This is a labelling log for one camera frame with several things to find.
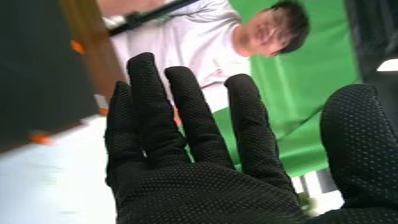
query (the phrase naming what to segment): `orange spot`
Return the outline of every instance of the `orange spot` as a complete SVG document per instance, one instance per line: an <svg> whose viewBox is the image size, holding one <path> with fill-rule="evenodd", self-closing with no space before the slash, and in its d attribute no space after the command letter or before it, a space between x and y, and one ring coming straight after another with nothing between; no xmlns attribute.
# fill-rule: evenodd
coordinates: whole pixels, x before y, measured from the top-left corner
<svg viewBox="0 0 398 224"><path fill-rule="evenodd" d="M83 45L74 40L70 40L70 49L77 52L77 54L84 53Z"/></svg>
<svg viewBox="0 0 398 224"><path fill-rule="evenodd" d="M51 144L51 139L45 135L31 135L29 136L29 141L38 145L49 145Z"/></svg>
<svg viewBox="0 0 398 224"><path fill-rule="evenodd" d="M99 115L100 115L102 117L106 117L106 116L108 116L108 109L99 108Z"/></svg>

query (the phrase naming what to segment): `hair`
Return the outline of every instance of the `hair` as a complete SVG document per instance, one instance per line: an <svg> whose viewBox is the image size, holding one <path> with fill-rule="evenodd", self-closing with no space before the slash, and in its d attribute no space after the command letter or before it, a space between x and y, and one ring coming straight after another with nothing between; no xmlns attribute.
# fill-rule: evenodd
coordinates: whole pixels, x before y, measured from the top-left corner
<svg viewBox="0 0 398 224"><path fill-rule="evenodd" d="M289 44L280 50L280 54L292 52L303 45L308 34L308 19L305 9L296 1L283 0L271 5L269 9L282 9L287 16L287 30L291 33Z"/></svg>

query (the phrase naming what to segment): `floor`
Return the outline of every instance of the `floor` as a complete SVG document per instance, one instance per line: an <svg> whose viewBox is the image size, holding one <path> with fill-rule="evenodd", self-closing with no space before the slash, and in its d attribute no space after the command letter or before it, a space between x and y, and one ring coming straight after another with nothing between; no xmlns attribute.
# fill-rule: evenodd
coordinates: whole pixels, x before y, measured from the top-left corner
<svg viewBox="0 0 398 224"><path fill-rule="evenodd" d="M113 198L104 185L104 119L0 156L0 223L109 224Z"/></svg>

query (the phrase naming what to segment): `green wall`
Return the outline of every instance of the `green wall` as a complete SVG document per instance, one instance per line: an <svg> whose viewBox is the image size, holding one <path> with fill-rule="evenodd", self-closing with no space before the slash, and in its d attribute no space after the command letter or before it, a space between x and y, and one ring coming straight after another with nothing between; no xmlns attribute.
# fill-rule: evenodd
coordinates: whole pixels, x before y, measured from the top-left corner
<svg viewBox="0 0 398 224"><path fill-rule="evenodd" d="M275 0L230 0L243 23ZM305 46L273 59L251 57L269 123L278 139L280 159L291 176L326 167L319 143L319 111L326 97L358 81L342 0L307 0L310 35ZM214 114L228 153L239 167L228 110Z"/></svg>

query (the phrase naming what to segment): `white surface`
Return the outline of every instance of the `white surface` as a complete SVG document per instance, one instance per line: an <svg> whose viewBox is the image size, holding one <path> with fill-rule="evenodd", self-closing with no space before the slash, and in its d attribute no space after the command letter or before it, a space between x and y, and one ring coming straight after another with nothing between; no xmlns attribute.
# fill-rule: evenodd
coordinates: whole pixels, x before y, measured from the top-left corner
<svg viewBox="0 0 398 224"><path fill-rule="evenodd" d="M312 216L317 216L330 210L339 209L344 203L339 191L319 194L310 198L310 201L314 203L314 209L310 210Z"/></svg>
<svg viewBox="0 0 398 224"><path fill-rule="evenodd" d="M392 71L398 71L398 59L390 59L387 60L378 69L376 69L378 72L392 72Z"/></svg>
<svg viewBox="0 0 398 224"><path fill-rule="evenodd" d="M188 67L214 112L227 107L225 79L235 74L250 74L248 58L232 48L239 16L227 0L200 0L170 15L166 20L150 21L111 38L120 67L125 70L125 61L134 55L154 54L168 96L163 70L172 66Z"/></svg>
<svg viewBox="0 0 398 224"><path fill-rule="evenodd" d="M111 224L104 185L104 118L0 155L0 223Z"/></svg>
<svg viewBox="0 0 398 224"><path fill-rule="evenodd" d="M321 195L321 187L319 187L319 179L317 179L315 171L308 172L303 175L303 179L305 179L308 197L312 198L317 195Z"/></svg>

